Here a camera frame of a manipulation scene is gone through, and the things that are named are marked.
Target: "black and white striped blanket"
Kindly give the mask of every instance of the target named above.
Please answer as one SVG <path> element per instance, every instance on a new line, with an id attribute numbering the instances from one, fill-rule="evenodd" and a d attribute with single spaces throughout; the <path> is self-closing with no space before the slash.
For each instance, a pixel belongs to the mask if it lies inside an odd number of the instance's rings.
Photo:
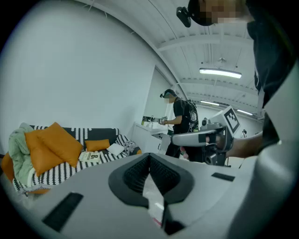
<path id="1" fill-rule="evenodd" d="M 13 179 L 13 185 L 15 190 L 19 193 L 32 192 L 39 189 L 52 189 L 56 185 L 63 183 L 66 179 L 70 178 L 71 176 L 85 168 L 125 157 L 127 157 L 127 155 L 125 155 L 124 152 L 119 154 L 118 156 L 115 156 L 106 150 L 102 150 L 100 151 L 99 163 L 78 161 L 77 166 L 73 168 L 69 163 L 64 162 L 44 172 L 39 177 L 37 177 L 36 173 L 34 173 L 32 175 L 31 185 L 26 186 L 15 178 Z"/>

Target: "fluorescent light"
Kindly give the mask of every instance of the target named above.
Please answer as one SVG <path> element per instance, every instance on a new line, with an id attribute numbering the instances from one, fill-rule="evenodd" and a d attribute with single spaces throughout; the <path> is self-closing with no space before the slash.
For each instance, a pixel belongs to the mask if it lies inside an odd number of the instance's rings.
<path id="1" fill-rule="evenodd" d="M 248 112 L 243 111 L 243 110 L 237 110 L 237 111 L 239 111 L 239 112 L 241 112 L 241 113 L 244 113 L 244 114 L 253 115 L 252 113 L 248 113 Z"/>
<path id="2" fill-rule="evenodd" d="M 219 106 L 219 104 L 212 103 L 212 102 L 207 102 L 207 101 L 203 101 L 203 100 L 201 100 L 201 103 Z"/>
<path id="3" fill-rule="evenodd" d="M 240 79 L 242 74 L 235 71 L 230 70 L 221 70 L 221 69 L 210 69 L 210 68 L 200 68 L 199 72 L 201 74 L 212 74 L 212 75 L 220 75 L 227 77 L 234 77 Z"/>

